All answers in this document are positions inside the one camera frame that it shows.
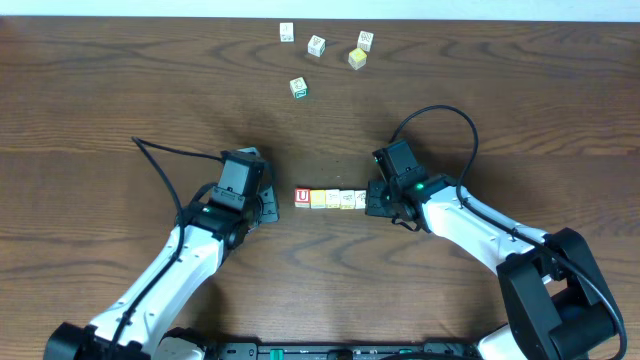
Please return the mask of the white block yellow side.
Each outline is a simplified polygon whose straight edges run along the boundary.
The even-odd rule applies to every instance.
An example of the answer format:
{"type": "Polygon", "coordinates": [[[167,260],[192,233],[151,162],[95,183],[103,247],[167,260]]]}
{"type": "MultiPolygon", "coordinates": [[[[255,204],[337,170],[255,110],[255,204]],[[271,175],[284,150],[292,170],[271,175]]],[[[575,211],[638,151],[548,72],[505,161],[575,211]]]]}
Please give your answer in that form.
{"type": "Polygon", "coordinates": [[[341,190],[340,191],[340,208],[345,210],[352,210],[356,206],[355,191],[354,190],[341,190]]]}

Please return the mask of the red letter U block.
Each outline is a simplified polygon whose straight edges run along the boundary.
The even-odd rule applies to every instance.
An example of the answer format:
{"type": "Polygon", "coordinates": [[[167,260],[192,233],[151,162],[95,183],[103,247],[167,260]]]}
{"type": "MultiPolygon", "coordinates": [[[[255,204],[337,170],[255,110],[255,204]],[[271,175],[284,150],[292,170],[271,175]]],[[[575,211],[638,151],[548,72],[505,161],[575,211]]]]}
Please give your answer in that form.
{"type": "Polygon", "coordinates": [[[311,206],[310,189],[296,188],[294,193],[294,205],[297,208],[309,208],[311,206]]]}

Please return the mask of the white block yellow edge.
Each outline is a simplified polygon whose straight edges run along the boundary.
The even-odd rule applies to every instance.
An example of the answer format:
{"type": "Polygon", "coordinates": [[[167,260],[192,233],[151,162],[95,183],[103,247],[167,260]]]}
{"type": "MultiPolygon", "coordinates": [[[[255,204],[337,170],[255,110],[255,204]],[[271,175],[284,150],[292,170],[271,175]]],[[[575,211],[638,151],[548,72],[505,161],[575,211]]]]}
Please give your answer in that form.
{"type": "Polygon", "coordinates": [[[340,190],[327,189],[325,191],[325,204],[329,209],[339,209],[341,204],[340,190]]]}

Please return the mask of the white block blue letter T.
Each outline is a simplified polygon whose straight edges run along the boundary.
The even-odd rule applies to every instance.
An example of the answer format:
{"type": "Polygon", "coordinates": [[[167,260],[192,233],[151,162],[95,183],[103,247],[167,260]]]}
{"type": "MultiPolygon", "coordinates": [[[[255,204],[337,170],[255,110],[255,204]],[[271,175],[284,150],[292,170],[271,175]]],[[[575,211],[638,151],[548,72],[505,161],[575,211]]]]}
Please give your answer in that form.
{"type": "Polygon", "coordinates": [[[355,209],[365,209],[366,198],[367,198],[367,192],[365,190],[355,190],[354,191],[355,209]]]}

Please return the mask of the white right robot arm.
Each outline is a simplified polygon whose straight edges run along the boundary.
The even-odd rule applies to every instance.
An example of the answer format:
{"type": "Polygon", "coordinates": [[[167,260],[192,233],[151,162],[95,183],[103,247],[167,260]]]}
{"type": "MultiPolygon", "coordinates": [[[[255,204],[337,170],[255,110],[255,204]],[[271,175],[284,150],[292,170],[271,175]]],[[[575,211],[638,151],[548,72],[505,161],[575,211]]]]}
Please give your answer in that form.
{"type": "Polygon", "coordinates": [[[586,240],[532,228],[473,197],[447,175],[429,175],[399,140],[373,153],[382,177],[368,184],[366,214],[445,238],[498,278],[507,322],[457,352],[474,359],[585,359],[624,340],[621,314],[586,240]]]}

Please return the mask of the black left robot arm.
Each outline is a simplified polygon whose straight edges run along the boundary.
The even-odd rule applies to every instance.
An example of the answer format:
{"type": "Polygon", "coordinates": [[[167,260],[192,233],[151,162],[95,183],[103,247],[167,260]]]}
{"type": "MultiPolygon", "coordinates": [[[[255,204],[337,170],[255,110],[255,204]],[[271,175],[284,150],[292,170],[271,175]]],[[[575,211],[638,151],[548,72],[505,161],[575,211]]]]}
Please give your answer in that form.
{"type": "Polygon", "coordinates": [[[251,231],[279,219],[274,189],[263,181],[271,167],[259,151],[225,151],[222,160],[219,182],[204,185],[180,210],[151,265],[87,326],[61,324],[46,343],[45,360],[213,357],[204,342],[172,323],[251,231]]]}

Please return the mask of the plain yellow block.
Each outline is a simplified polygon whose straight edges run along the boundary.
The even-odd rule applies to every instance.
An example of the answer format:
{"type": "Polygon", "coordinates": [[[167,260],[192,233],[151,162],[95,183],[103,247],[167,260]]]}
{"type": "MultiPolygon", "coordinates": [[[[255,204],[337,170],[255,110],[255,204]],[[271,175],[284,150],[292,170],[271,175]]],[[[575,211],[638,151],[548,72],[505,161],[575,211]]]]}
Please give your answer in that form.
{"type": "Polygon", "coordinates": [[[324,209],[326,207],[326,191],[314,189],[310,191],[310,207],[324,209]]]}

